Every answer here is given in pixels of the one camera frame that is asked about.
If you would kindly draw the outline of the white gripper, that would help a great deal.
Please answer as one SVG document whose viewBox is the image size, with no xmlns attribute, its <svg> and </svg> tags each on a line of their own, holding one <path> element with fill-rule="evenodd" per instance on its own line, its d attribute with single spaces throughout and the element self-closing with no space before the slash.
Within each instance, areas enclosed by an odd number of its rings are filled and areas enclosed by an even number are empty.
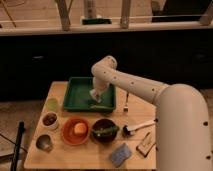
<svg viewBox="0 0 213 171">
<path fill-rule="evenodd" d="M 95 89 L 100 96 L 108 89 L 108 87 L 108 82 L 98 79 L 96 77 L 93 78 L 93 89 Z"/>
</svg>

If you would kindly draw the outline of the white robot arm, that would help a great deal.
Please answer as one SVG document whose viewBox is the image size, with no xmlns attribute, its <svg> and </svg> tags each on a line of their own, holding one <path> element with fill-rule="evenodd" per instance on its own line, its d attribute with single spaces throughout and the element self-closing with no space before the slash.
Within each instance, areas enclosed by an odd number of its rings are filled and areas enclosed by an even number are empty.
<svg viewBox="0 0 213 171">
<path fill-rule="evenodd" d="M 156 106 L 157 171 L 213 171 L 208 107 L 197 89 L 120 72 L 110 55 L 91 73 L 95 100 L 113 84 Z"/>
</svg>

